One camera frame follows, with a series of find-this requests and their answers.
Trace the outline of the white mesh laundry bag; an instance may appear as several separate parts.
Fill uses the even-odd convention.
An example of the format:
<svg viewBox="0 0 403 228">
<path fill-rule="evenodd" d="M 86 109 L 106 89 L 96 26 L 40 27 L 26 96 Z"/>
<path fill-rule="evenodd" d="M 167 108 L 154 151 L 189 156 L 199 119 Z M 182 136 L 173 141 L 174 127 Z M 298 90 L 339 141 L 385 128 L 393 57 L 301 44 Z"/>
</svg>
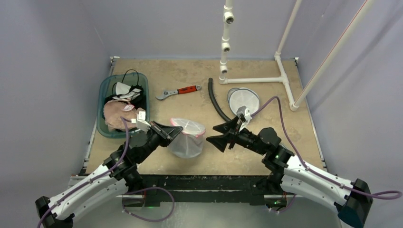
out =
<svg viewBox="0 0 403 228">
<path fill-rule="evenodd" d="M 230 89 L 227 93 L 227 101 L 233 114 L 236 114 L 242 106 L 246 106 L 251 113 L 255 113 L 260 108 L 258 94 L 245 87 Z"/>
</svg>

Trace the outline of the pink trimmed mesh laundry bag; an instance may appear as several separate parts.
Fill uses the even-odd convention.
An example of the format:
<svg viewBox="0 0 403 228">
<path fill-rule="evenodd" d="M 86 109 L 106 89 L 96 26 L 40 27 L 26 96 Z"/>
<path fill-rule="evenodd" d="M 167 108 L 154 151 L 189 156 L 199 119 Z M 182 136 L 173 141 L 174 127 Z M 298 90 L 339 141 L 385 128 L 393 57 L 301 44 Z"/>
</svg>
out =
<svg viewBox="0 0 403 228">
<path fill-rule="evenodd" d="M 168 146 L 177 157 L 190 159 L 202 153 L 206 128 L 203 124 L 185 118 L 173 117 L 172 126 L 180 126 L 183 130 Z"/>
</svg>

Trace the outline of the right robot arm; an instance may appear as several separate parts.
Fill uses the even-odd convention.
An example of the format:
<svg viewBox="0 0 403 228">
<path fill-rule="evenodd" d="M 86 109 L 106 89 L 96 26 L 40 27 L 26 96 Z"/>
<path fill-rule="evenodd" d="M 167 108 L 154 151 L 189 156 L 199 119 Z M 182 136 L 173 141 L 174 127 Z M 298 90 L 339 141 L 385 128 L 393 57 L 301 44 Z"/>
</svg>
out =
<svg viewBox="0 0 403 228">
<path fill-rule="evenodd" d="M 263 156 L 262 163 L 270 170 L 263 184 L 272 193 L 287 192 L 319 203 L 335 213 L 353 228 L 365 225 L 373 198 L 368 184 L 361 180 L 346 180 L 313 167 L 281 144 L 281 138 L 272 127 L 258 134 L 241 128 L 235 117 L 229 122 L 213 127 L 221 133 L 207 137 L 219 151 L 232 149 L 235 144 Z"/>
</svg>

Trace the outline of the pink lace bra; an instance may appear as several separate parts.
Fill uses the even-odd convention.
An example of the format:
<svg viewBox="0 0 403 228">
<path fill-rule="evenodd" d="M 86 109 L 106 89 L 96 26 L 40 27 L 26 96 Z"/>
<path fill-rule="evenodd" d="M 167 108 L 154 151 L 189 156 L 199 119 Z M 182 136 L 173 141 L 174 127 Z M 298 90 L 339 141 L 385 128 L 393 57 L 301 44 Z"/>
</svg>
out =
<svg viewBox="0 0 403 228">
<path fill-rule="evenodd" d="M 131 119 L 136 119 L 140 111 L 145 110 L 140 107 L 135 108 L 135 106 L 132 104 L 116 100 L 108 101 L 103 107 L 105 123 L 109 131 L 125 130 L 125 126 L 123 121 L 121 120 L 121 117 L 129 120 L 129 122 L 126 122 L 129 130 L 136 128 L 136 124 L 132 123 Z"/>
</svg>

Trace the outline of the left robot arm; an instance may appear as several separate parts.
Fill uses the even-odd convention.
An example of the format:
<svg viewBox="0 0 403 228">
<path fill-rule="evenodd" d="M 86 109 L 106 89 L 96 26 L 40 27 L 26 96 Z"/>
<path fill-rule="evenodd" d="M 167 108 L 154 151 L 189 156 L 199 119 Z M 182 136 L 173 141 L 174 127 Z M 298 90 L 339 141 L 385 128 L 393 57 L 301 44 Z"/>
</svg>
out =
<svg viewBox="0 0 403 228">
<path fill-rule="evenodd" d="M 181 126 L 166 126 L 154 121 L 145 122 L 134 134 L 126 133 L 126 140 L 91 174 L 73 187 L 54 196 L 42 196 L 35 201 L 40 218 L 37 227 L 71 228 L 79 213 L 100 205 L 118 195 L 134 195 L 161 187 L 146 187 L 137 170 L 158 147 L 167 147 L 180 133 Z"/>
</svg>

